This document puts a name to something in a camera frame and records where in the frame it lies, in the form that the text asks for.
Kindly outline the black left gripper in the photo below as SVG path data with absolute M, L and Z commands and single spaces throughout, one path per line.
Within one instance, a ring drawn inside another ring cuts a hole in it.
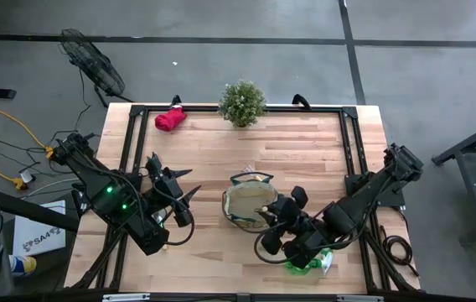
M 186 227 L 192 222 L 192 218 L 186 211 L 194 195 L 201 188 L 200 185 L 194 187 L 188 193 L 184 194 L 177 178 L 192 172 L 191 169 L 173 170 L 168 167 L 159 171 L 158 176 L 153 179 L 153 198 L 154 205 L 158 210 L 173 207 L 174 219 L 179 227 Z

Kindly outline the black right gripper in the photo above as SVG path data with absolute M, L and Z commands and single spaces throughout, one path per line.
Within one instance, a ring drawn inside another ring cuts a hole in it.
M 301 198 L 278 195 L 276 201 L 264 206 L 264 210 L 268 212 L 259 211 L 258 214 L 266 221 L 268 226 L 274 227 L 278 223 L 283 223 L 286 232 L 297 235 L 299 231 L 298 220 L 302 215 L 304 206 L 305 201 Z

